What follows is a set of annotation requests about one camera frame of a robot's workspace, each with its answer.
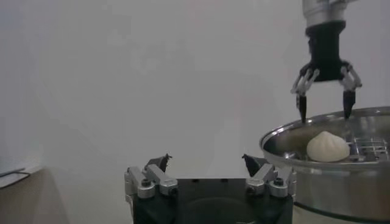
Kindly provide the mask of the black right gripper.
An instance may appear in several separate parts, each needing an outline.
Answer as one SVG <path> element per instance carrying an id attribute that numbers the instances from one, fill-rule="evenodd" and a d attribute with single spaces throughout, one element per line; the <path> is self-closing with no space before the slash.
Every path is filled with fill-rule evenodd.
<path id="1" fill-rule="evenodd" d="M 315 82 L 340 80 L 343 91 L 344 119 L 352 114 L 356 102 L 356 89 L 362 87 L 361 79 L 353 66 L 339 56 L 339 35 L 345 29 L 345 21 L 330 21 L 307 27 L 311 60 L 300 70 L 291 93 L 296 95 L 296 107 L 304 124 L 307 118 L 306 93 Z"/>

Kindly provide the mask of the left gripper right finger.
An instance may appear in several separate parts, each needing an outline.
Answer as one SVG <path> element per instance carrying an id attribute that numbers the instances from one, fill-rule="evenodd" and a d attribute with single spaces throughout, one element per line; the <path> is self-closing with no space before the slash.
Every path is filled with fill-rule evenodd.
<path id="1" fill-rule="evenodd" d="M 273 197 L 296 197 L 296 172 L 292 167 L 276 168 L 265 158 L 244 154 L 242 156 L 250 175 L 245 180 L 249 195 L 264 195 L 266 191 Z"/>

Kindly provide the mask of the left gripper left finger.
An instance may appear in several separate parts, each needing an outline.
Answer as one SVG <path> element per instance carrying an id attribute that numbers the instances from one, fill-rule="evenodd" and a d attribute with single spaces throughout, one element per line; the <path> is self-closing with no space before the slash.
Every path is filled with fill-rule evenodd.
<path id="1" fill-rule="evenodd" d="M 178 193 L 178 180 L 165 173 L 171 158 L 172 156 L 165 154 L 150 159 L 142 169 L 137 166 L 128 167 L 124 173 L 126 196 L 153 198 L 159 193 L 175 197 Z"/>

